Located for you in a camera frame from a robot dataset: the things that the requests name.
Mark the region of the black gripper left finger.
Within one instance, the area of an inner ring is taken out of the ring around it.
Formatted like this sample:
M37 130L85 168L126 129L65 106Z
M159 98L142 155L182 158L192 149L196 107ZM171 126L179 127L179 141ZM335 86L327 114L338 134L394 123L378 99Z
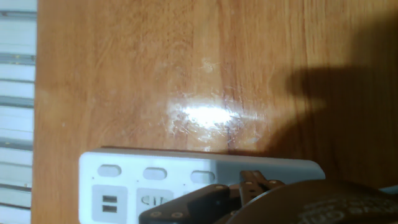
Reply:
M258 171L242 171L240 183L213 184L168 201L139 215L139 224L226 223L238 210L268 191Z

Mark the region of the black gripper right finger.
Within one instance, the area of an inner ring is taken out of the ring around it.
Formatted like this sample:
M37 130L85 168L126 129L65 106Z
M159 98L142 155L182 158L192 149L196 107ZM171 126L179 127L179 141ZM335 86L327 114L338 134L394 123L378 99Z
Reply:
M267 180L266 181L266 188L268 190L276 189L279 187L283 187L285 184L279 180Z

